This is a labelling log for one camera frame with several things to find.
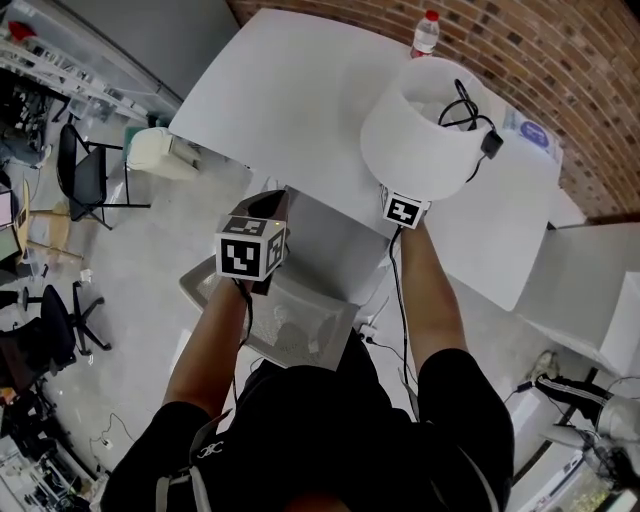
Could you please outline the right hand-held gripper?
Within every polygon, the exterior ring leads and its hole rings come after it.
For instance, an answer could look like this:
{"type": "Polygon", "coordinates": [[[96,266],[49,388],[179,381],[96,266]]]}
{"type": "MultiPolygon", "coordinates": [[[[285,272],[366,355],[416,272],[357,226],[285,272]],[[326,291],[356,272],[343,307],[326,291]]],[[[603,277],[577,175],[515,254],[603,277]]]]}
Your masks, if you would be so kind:
{"type": "Polygon", "coordinates": [[[381,197],[383,218],[407,229],[415,229],[431,207],[430,201],[415,200],[391,190],[383,190],[381,197]]]}

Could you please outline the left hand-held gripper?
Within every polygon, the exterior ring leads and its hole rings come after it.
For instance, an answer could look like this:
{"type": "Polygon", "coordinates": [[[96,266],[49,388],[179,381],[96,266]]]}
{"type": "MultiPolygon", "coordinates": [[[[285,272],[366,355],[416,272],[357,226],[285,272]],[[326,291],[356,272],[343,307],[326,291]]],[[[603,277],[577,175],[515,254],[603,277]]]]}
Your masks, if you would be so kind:
{"type": "Polygon", "coordinates": [[[289,203],[285,189],[261,192],[223,216],[215,234],[217,274],[250,282],[253,293],[267,295],[285,258],[289,203]]]}

